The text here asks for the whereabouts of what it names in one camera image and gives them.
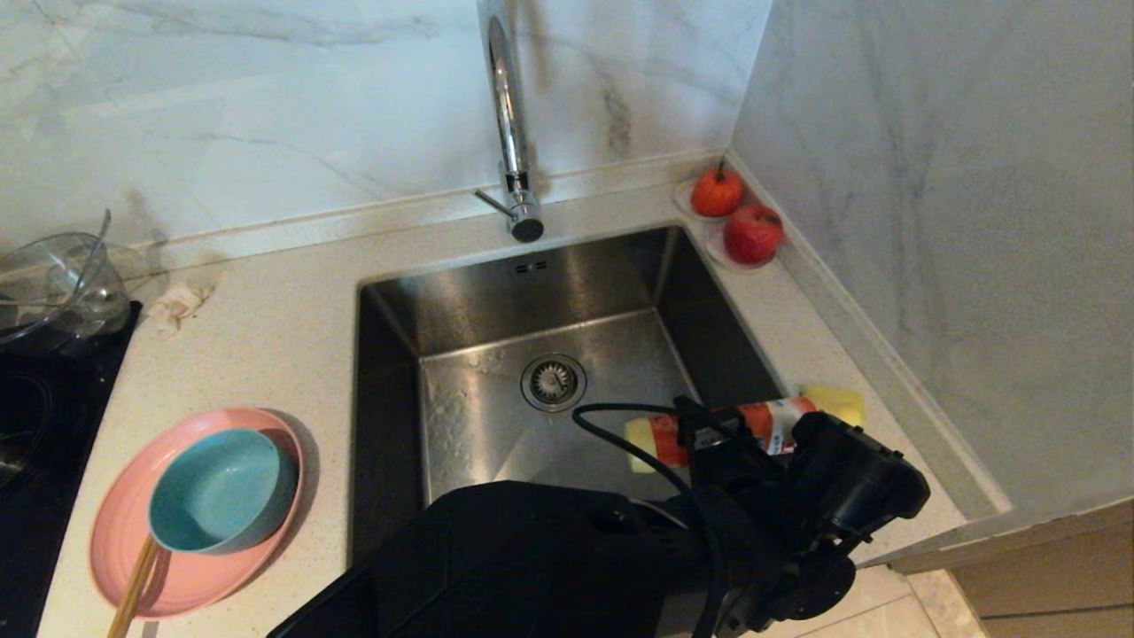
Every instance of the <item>sink drain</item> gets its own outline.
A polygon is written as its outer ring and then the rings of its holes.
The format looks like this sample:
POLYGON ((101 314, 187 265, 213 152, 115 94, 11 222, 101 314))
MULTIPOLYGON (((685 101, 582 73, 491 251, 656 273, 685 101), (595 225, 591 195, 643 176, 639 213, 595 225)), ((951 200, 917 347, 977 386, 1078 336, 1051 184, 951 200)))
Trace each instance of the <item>sink drain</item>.
POLYGON ((570 357, 548 355, 527 365, 519 385, 532 408, 561 412, 583 399, 586 373, 570 357))

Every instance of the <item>red apple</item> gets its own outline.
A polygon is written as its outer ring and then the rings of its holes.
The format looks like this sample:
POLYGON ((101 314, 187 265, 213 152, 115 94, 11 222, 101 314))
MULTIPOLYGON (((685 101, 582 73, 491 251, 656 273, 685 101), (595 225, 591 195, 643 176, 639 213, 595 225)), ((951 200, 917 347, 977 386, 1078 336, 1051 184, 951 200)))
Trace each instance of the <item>red apple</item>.
POLYGON ((725 160, 717 168, 706 170, 693 186, 689 205, 704 216, 725 216, 736 210, 744 198, 744 181, 731 170, 725 170, 725 160))
POLYGON ((784 239, 784 221, 763 204, 742 205, 725 222, 725 249, 737 263, 771 261, 784 239))

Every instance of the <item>marble wall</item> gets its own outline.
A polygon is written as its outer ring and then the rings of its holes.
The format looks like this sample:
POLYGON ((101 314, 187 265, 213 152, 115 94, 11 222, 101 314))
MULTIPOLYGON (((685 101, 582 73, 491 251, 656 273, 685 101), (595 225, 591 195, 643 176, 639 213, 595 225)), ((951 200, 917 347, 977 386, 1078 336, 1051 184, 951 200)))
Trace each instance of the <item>marble wall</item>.
MULTIPOLYGON (((727 145, 770 2, 513 2, 539 169, 727 145)), ((0 0, 0 249, 497 180, 475 0, 0 0)))
POLYGON ((1132 12, 777 1, 733 142, 1024 510, 1134 492, 1132 12))

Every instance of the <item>white speckled countertop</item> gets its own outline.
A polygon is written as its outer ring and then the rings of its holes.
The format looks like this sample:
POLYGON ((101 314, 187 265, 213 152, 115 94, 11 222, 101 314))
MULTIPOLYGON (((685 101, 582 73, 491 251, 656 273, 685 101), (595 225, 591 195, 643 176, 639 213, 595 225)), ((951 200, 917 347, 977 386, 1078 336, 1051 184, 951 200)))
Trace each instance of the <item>white speckled countertop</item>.
MULTIPOLYGON (((544 207, 548 232, 536 248, 687 221, 655 186, 544 207)), ((691 227, 697 238, 700 227, 691 227)), ((87 572, 87 543, 99 503, 126 462, 151 439, 196 412, 234 406, 286 412, 310 433, 312 480, 305 516, 282 553, 259 578, 210 607, 129 636, 264 636, 346 569, 350 499, 354 338, 359 282, 533 249, 517 244, 497 214, 178 270, 146 280, 135 295, 156 297, 172 281, 217 280, 209 301, 177 335, 152 323, 134 335, 64 542, 40 627, 49 638, 101 635, 113 610, 87 572)), ((705 261, 711 260, 705 255, 705 261)), ((965 522, 929 474, 795 280, 778 262, 754 271, 716 266, 776 371, 789 389, 818 383, 861 392, 868 432, 906 451, 926 474, 933 497, 913 521, 898 520, 860 548, 860 561, 965 522)))

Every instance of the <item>black stovetop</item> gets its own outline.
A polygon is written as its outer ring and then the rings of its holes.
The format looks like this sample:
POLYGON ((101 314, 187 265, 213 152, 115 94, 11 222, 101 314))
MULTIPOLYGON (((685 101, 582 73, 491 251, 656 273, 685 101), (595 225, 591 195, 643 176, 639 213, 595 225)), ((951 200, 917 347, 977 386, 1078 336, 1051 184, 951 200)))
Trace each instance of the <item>black stovetop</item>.
POLYGON ((142 304, 78 358, 0 355, 0 638, 34 636, 91 445, 142 304))

